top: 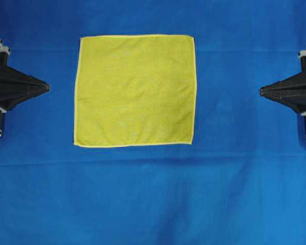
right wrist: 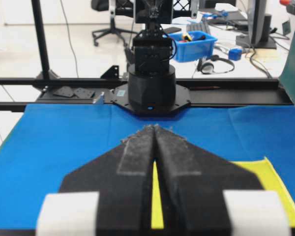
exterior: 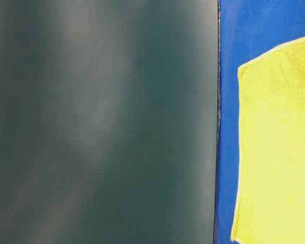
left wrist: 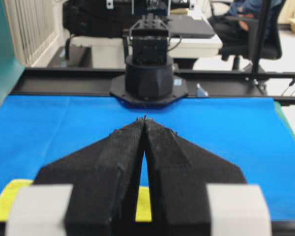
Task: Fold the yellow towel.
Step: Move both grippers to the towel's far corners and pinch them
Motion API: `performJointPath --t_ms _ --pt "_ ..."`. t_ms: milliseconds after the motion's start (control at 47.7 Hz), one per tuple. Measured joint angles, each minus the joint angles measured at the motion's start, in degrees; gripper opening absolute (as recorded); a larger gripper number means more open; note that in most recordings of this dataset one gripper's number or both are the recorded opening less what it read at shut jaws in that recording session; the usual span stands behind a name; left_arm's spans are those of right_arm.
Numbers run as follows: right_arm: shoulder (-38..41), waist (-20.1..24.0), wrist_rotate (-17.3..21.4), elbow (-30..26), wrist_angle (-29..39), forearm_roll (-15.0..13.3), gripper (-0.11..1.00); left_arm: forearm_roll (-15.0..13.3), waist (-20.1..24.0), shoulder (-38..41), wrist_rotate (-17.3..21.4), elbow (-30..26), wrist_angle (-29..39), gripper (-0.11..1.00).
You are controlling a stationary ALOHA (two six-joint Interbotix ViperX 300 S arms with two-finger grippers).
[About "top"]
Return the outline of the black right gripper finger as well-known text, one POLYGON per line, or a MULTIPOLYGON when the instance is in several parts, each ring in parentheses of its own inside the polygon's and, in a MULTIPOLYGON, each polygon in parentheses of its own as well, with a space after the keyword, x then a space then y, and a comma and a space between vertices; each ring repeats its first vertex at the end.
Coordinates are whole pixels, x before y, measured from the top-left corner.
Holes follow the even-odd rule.
POLYGON ((295 113, 302 114, 306 112, 306 99, 301 96, 283 97, 279 94, 270 94, 266 92, 260 92, 260 96, 291 108, 295 113))
POLYGON ((306 70, 282 81, 260 88, 260 93, 268 91, 292 90, 306 88, 306 70))

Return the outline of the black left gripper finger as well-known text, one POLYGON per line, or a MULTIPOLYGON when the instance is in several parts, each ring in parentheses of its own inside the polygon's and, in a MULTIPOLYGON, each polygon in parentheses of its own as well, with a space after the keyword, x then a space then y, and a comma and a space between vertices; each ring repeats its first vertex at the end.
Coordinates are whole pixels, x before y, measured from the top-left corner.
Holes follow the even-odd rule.
POLYGON ((33 76, 26 75, 20 71, 17 71, 3 64, 0 64, 0 80, 16 84, 40 86, 45 89, 50 89, 50 86, 46 82, 39 80, 33 76))
POLYGON ((25 102, 26 100, 38 97, 46 92, 49 92, 50 88, 44 88, 39 90, 32 90, 25 93, 13 94, 8 96, 0 96, 0 107, 6 111, 13 110, 18 104, 25 102))

